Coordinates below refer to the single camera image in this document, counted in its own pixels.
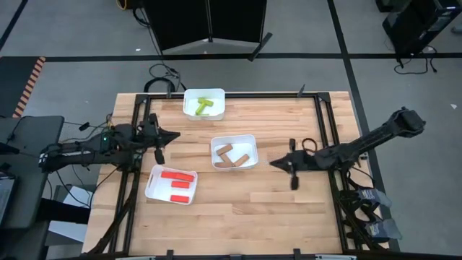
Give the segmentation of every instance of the green object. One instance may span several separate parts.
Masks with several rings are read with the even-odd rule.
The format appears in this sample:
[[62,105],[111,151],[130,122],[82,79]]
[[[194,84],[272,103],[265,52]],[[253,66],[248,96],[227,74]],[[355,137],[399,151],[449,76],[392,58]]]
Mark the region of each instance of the green object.
[[207,99],[205,99],[205,98],[203,98],[203,97],[200,97],[200,98],[197,100],[197,102],[198,102],[199,104],[206,104],[207,106],[213,106],[213,105],[214,105],[214,102],[213,102],[213,101],[207,100]]
[[197,108],[197,110],[196,110],[196,116],[200,116],[200,115],[201,115],[201,113],[202,113],[202,111],[204,110],[205,106],[206,106],[206,103],[201,103],[201,105],[200,105],[200,106]]

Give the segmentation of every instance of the brown object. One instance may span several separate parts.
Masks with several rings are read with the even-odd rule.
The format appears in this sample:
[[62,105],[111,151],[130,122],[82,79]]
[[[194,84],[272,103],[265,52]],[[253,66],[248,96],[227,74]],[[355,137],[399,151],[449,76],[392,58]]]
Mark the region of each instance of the brown object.
[[[329,94],[340,142],[356,139],[358,125],[349,93]],[[135,94],[119,94],[113,122],[130,124],[134,103]],[[324,121],[328,122],[323,109]],[[169,248],[178,255],[293,254],[293,248],[300,248],[304,254],[341,254],[327,172],[300,173],[300,188],[291,191],[290,176],[267,163],[226,173],[215,169],[208,156],[212,138],[233,133],[255,136],[261,162],[285,156],[290,137],[301,142],[305,137],[321,136],[313,99],[228,98],[226,111],[229,113],[222,121],[191,122],[183,114],[181,99],[151,103],[151,112],[157,113],[163,129],[181,132],[181,137],[165,149],[168,165],[196,171],[199,178],[189,206],[147,199],[144,189],[156,165],[154,156],[147,152],[141,166],[130,255],[163,256]],[[331,133],[329,123],[326,131]],[[113,169],[112,165],[103,165],[98,183]],[[369,173],[367,163],[362,163],[361,170]],[[121,176],[112,174],[96,190],[83,252],[96,245],[114,220]],[[127,191],[132,177],[128,177]],[[361,186],[372,185],[356,170],[352,170],[352,180]],[[356,211],[358,217],[367,219],[360,212]],[[125,223],[118,229],[117,251],[122,250]]]
[[218,168],[231,168],[233,165],[232,165],[232,162],[216,162],[215,163],[215,167],[218,167]]
[[217,155],[220,156],[220,155],[222,155],[222,154],[224,154],[224,153],[226,153],[226,152],[229,152],[229,151],[231,151],[231,150],[232,150],[232,145],[231,145],[231,144],[226,144],[226,146],[224,146],[224,147],[218,149]]
[[241,158],[239,158],[239,160],[235,161],[233,163],[233,165],[235,167],[239,167],[239,166],[243,165],[245,162],[247,162],[248,159],[249,159],[248,155],[243,155]]
[[231,159],[225,153],[220,155],[220,157],[222,158],[223,162],[232,164]]

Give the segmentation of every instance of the orange striped tape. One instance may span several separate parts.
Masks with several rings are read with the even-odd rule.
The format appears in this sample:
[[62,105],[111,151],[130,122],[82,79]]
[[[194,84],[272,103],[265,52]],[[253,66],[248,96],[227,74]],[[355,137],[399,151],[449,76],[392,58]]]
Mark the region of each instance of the orange striped tape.
[[14,110],[14,113],[13,113],[14,118],[19,118],[22,116],[22,113],[24,113],[24,109],[26,109],[27,101],[29,101],[30,99],[30,95],[32,94],[32,91],[34,90],[35,83],[37,82],[38,76],[42,72],[42,68],[44,64],[45,64],[45,57],[40,57],[35,62],[34,69],[32,70],[32,73],[29,76],[29,80],[27,81],[27,84],[24,86],[24,91],[22,91],[21,98],[19,99],[19,102],[16,105],[16,109]]

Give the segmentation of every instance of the black metal frame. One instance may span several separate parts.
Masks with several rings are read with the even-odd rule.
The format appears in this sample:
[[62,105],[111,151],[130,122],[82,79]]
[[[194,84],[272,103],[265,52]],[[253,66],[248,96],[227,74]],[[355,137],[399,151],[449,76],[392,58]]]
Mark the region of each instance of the black metal frame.
[[[183,93],[173,93],[171,96],[172,99],[183,99]],[[328,92],[303,92],[303,93],[298,93],[298,92],[236,92],[236,93],[226,93],[226,98],[312,98],[314,103],[315,103],[315,110],[316,110],[316,115],[318,118],[318,125],[321,133],[321,141],[323,144],[323,147],[327,147],[329,145],[328,143],[328,134],[326,132],[326,125],[324,122],[324,117],[323,117],[323,111],[321,108],[321,102],[324,102],[326,104],[326,111],[327,111],[327,117],[328,117],[328,123],[331,128],[331,134],[332,134],[332,139],[334,141],[334,144],[339,144],[339,135],[338,131],[336,128],[336,123],[335,123],[335,118],[334,118],[334,111],[332,108],[331,104],[331,99],[330,95]],[[144,104],[144,118],[146,118],[149,115],[150,109],[151,109],[151,103],[153,100],[164,100],[167,99],[164,94],[137,94],[135,98],[135,106],[134,106],[134,111],[133,111],[133,117],[131,124],[132,126],[136,126],[138,122],[138,117],[139,117],[139,111],[141,108],[141,105]],[[130,242],[131,242],[131,231],[133,227],[133,221],[134,221],[134,213],[135,213],[135,207],[136,207],[136,194],[138,190],[138,185],[139,185],[139,176],[141,172],[140,170],[137,170],[134,173],[134,180],[132,183],[132,192],[135,190],[134,194],[134,200],[133,203],[130,206],[130,209],[128,210],[128,219],[127,219],[127,225],[126,225],[126,231],[124,235],[124,240],[123,240],[123,250],[120,253],[127,254],[129,252],[129,247],[130,247]],[[344,253],[348,252],[350,249],[348,248],[348,243],[347,243],[347,236],[345,233],[345,227],[344,224],[342,223],[343,217],[341,215],[342,210],[343,212],[346,213],[346,217],[351,217],[349,216],[348,213],[345,211],[344,206],[341,204],[339,200],[339,187],[336,184],[336,177],[335,177],[335,172],[332,170],[328,172],[329,176],[329,183],[331,186],[331,193],[332,197],[334,200],[334,209],[335,209],[335,214],[336,214],[336,222],[337,226],[339,229],[339,236],[340,236],[340,243],[341,243],[341,248]],[[121,209],[123,207],[123,199],[125,197],[126,193],[126,185],[128,181],[128,173],[123,173],[122,179],[121,179],[121,184],[120,184],[120,189],[119,189],[119,194],[118,194],[118,199],[117,199],[117,205],[115,207],[115,216],[119,215],[121,213]],[[341,175],[341,183],[342,187],[341,189],[348,189],[348,183],[345,178],[345,176]],[[115,252],[116,249],[116,244],[117,244],[117,235],[114,235],[110,242],[110,247],[109,247],[109,253],[119,253]],[[222,259],[224,256],[211,256],[213,259]],[[293,255],[265,255],[264,258],[269,259],[269,258],[277,258],[277,259],[293,259]]]
[[[183,99],[183,93],[173,93],[172,99]],[[327,147],[330,144],[328,143],[328,136],[326,132],[326,125],[323,117],[323,111],[321,108],[321,102],[325,103],[328,123],[331,128],[333,144],[339,144],[339,135],[336,128],[334,110],[331,104],[330,94],[328,92],[232,92],[225,95],[226,98],[313,98],[315,103],[316,115],[318,118],[319,129],[321,133],[321,141],[323,147]],[[141,105],[144,104],[144,119],[146,119],[150,114],[151,103],[153,100],[164,100],[167,99],[165,94],[137,94],[135,97],[135,106],[133,111],[133,116],[131,120],[132,126],[136,126],[139,117],[139,111]],[[115,209],[114,222],[108,228],[108,231],[104,234],[103,238],[98,242],[98,244],[89,252],[84,253],[83,255],[70,258],[66,260],[74,259],[117,259],[121,257],[129,257],[129,249],[131,242],[131,233],[134,223],[134,213],[136,209],[136,197],[138,194],[138,185],[141,175],[141,163],[142,155],[134,159],[134,166],[132,170],[134,172],[134,179],[132,182],[132,187],[130,190],[130,195],[127,200],[123,202],[126,185],[128,181],[128,171],[123,171],[120,189],[118,193],[118,201]],[[341,178],[341,188],[348,189],[349,185],[346,180],[346,176],[340,174]],[[355,216],[349,213],[346,208],[346,205],[339,198],[339,187],[337,186],[335,172],[333,170],[328,171],[329,184],[331,186],[331,194],[334,203],[334,211],[336,215],[337,228],[339,229],[339,239],[342,249],[342,255],[338,254],[333,255],[332,258],[326,254],[301,254],[300,249],[294,248],[293,254],[284,254],[284,255],[213,255],[213,256],[175,256],[175,259],[184,259],[184,260],[262,260],[262,259],[274,259],[274,260],[301,260],[301,259],[361,259],[361,260],[421,260],[421,259],[459,259],[460,256],[443,256],[443,255],[432,255],[424,253],[401,253],[385,250],[384,248],[377,248],[372,244],[372,241],[367,237],[367,234],[360,229],[356,222],[354,221]],[[345,234],[345,225],[342,212],[345,215],[345,219],[349,220],[351,228],[356,232],[359,237],[365,241],[371,250],[363,250],[362,245],[355,241],[355,249],[349,249],[347,243],[347,237]],[[125,215],[128,214],[128,219],[126,222],[126,230],[123,239],[123,250],[115,252],[117,235],[120,223]],[[104,248],[107,244],[110,244],[109,251],[103,253]],[[165,256],[155,256],[156,259],[161,260],[173,260],[173,250],[167,250]]]

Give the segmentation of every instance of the red block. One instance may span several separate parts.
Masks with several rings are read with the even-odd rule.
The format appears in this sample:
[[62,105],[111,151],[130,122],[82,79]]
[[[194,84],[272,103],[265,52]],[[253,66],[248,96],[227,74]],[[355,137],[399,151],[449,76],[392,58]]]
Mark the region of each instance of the red block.
[[188,203],[188,202],[189,202],[189,197],[187,197],[187,196],[172,195],[172,196],[170,196],[170,201],[171,201],[171,202]]
[[189,182],[185,182],[185,181],[172,181],[172,188],[185,188],[185,189],[189,189]]
[[194,181],[194,176],[185,174],[185,173],[173,173],[169,171],[162,171],[162,174],[160,175],[162,178],[172,178],[176,180],[182,180],[182,181]]

